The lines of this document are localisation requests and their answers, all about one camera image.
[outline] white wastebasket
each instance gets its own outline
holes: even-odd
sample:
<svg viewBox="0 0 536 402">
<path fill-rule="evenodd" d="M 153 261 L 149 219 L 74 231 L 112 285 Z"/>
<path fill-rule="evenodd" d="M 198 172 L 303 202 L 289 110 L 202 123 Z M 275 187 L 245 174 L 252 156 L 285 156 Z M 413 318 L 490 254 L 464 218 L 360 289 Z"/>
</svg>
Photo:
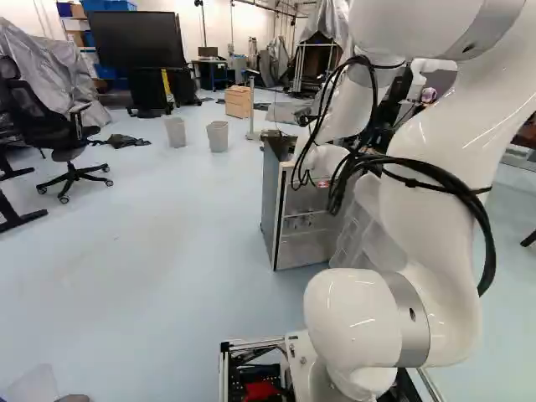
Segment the white wastebasket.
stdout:
<svg viewBox="0 0 536 402">
<path fill-rule="evenodd" d="M 186 146 L 186 127 L 184 120 L 180 117 L 164 118 L 164 126 L 166 126 L 167 139 L 171 148 L 180 148 Z"/>
<path fill-rule="evenodd" d="M 210 151 L 225 152 L 228 147 L 229 123 L 227 121 L 213 121 L 207 126 Z"/>
</svg>

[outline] red object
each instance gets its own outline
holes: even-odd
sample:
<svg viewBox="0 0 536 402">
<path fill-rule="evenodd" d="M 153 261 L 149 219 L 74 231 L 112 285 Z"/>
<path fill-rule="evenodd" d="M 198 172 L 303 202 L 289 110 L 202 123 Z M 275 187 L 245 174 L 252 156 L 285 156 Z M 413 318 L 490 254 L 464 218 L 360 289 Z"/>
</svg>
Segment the red object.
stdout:
<svg viewBox="0 0 536 402">
<path fill-rule="evenodd" d="M 247 392 L 244 402 L 253 402 L 254 400 L 265 400 L 270 396 L 281 394 L 270 381 L 262 381 L 260 383 L 251 383 L 245 385 Z"/>
</svg>

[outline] cable bundle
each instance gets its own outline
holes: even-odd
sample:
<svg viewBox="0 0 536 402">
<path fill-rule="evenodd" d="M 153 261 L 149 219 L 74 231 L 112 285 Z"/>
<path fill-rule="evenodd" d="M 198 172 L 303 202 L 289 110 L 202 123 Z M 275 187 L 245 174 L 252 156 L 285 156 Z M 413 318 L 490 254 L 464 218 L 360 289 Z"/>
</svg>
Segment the cable bundle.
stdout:
<svg viewBox="0 0 536 402">
<path fill-rule="evenodd" d="M 491 188 L 472 190 L 468 188 L 464 182 L 462 182 L 452 173 L 449 173 L 445 169 L 442 169 L 441 167 L 437 167 L 427 162 L 402 157 L 369 155 L 360 152 L 363 147 L 367 146 L 369 143 L 371 143 L 371 140 L 374 139 L 373 128 L 378 110 L 378 83 L 376 80 L 375 68 L 381 68 L 378 66 L 374 66 L 366 56 L 353 56 L 343 64 L 339 65 L 327 78 L 327 82 L 329 82 L 334 77 L 332 89 L 327 98 L 323 112 L 320 114 L 321 116 L 318 118 L 310 138 L 308 139 L 306 145 L 301 151 L 300 156 L 296 160 L 296 165 L 294 166 L 291 175 L 292 188 L 294 190 L 298 190 L 301 187 L 307 185 L 307 183 L 311 183 L 312 185 L 314 185 L 311 179 L 311 173 L 308 169 L 303 168 L 303 163 L 305 161 L 307 153 L 311 149 L 312 144 L 315 143 L 315 138 L 317 137 L 320 128 L 322 127 L 323 121 L 326 117 L 329 105 L 331 104 L 333 94 L 335 92 L 335 88 L 341 76 L 341 73 L 347 66 L 352 64 L 361 64 L 368 69 L 373 89 L 373 104 L 372 109 L 370 111 L 370 118 L 368 120 L 368 124 L 359 133 L 358 145 L 354 149 L 352 149 L 350 153 L 338 164 L 337 168 L 335 169 L 335 172 L 332 175 L 332 178 L 330 180 L 327 210 L 330 214 L 338 214 L 343 204 L 344 193 L 348 185 L 348 180 L 354 174 L 365 174 L 368 171 L 371 171 L 378 176 L 380 176 L 381 174 L 385 174 L 395 180 L 399 180 L 402 183 L 405 183 L 405 185 L 408 187 L 421 187 L 432 191 L 455 195 L 467 207 L 469 212 L 475 217 L 484 234 L 484 240 L 486 243 L 486 259 L 484 262 L 482 277 L 477 287 L 478 295 L 482 296 L 493 282 L 497 267 L 497 254 L 487 212 L 484 209 L 484 206 L 482 205 L 482 202 L 477 197 L 477 195 L 479 193 L 490 191 Z M 322 96 L 320 99 L 320 110 L 322 109 L 324 97 L 326 95 L 326 89 L 327 85 L 324 85 L 324 88 L 322 90 Z M 438 186 L 429 183 L 422 183 L 412 178 L 402 178 L 401 176 L 391 173 L 384 168 L 384 165 L 390 164 L 396 164 L 399 166 L 404 166 L 406 168 L 408 167 L 416 172 L 428 176 L 429 178 L 432 178 L 440 185 Z"/>
</svg>

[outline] large screen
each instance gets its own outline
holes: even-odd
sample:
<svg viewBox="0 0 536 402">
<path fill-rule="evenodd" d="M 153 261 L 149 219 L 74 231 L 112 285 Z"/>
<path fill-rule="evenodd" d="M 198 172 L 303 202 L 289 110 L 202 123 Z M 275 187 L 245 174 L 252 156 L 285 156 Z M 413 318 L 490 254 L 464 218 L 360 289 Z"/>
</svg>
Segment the large screen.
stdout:
<svg viewBox="0 0 536 402">
<path fill-rule="evenodd" d="M 183 44 L 175 13 L 89 13 L 100 63 L 118 69 L 182 67 Z"/>
</svg>

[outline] black bag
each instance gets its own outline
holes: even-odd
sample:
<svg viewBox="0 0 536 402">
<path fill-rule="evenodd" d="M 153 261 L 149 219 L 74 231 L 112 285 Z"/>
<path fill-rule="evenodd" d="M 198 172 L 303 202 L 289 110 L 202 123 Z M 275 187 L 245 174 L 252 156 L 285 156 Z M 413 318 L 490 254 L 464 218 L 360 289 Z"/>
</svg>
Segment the black bag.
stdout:
<svg viewBox="0 0 536 402">
<path fill-rule="evenodd" d="M 145 145 L 151 145 L 149 141 L 145 141 L 143 138 L 134 138 L 129 136 L 124 136 L 122 134 L 112 134 L 110 138 L 106 141 L 94 140 L 90 141 L 90 144 L 95 145 L 112 145 L 115 149 L 124 148 L 124 147 L 142 147 Z"/>
</svg>

